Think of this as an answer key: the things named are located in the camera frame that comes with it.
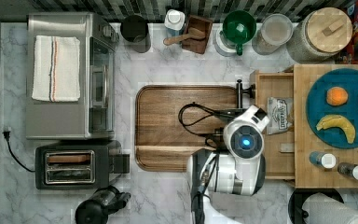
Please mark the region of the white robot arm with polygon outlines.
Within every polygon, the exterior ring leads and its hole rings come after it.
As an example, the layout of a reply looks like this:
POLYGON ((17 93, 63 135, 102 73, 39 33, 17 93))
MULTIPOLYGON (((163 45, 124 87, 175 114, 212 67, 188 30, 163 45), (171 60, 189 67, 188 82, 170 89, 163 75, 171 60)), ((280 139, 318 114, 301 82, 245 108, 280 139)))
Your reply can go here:
POLYGON ((254 105, 213 115, 226 123, 220 134, 211 137, 215 149, 202 148, 187 160, 191 224, 240 224, 216 211, 210 194, 252 196, 262 188, 266 175, 262 132, 269 117, 254 105))

